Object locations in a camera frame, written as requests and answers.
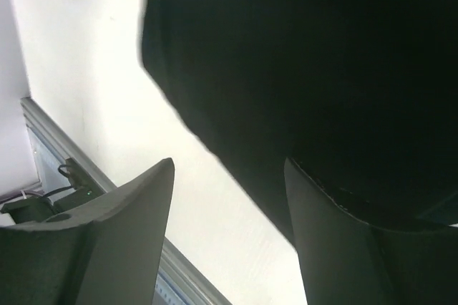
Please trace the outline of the black t shirt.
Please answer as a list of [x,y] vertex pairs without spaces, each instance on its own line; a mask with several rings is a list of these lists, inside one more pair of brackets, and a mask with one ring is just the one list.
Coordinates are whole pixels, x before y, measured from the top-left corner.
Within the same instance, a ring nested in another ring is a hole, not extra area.
[[457,0],[145,0],[141,59],[289,241],[289,157],[414,217],[457,194]]

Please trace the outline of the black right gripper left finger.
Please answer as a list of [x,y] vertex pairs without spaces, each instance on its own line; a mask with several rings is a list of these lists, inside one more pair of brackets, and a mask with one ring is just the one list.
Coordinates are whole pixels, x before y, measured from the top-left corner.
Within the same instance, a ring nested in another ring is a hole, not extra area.
[[175,165],[44,222],[1,229],[3,304],[151,304]]

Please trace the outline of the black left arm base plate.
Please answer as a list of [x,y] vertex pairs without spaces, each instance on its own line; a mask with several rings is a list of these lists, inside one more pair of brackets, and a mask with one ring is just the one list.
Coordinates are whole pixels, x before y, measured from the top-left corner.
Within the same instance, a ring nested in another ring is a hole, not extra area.
[[28,192],[21,200],[18,195],[2,200],[1,214],[9,215],[15,224],[43,222],[104,194],[94,179],[73,158],[67,158],[57,171],[69,185],[43,195],[32,195]]

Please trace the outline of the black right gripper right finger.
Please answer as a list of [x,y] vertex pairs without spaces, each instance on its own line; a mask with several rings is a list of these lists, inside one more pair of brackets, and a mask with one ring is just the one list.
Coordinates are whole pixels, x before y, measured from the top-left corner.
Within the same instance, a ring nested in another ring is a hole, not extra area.
[[284,165],[309,304],[455,304],[457,229],[394,213]]

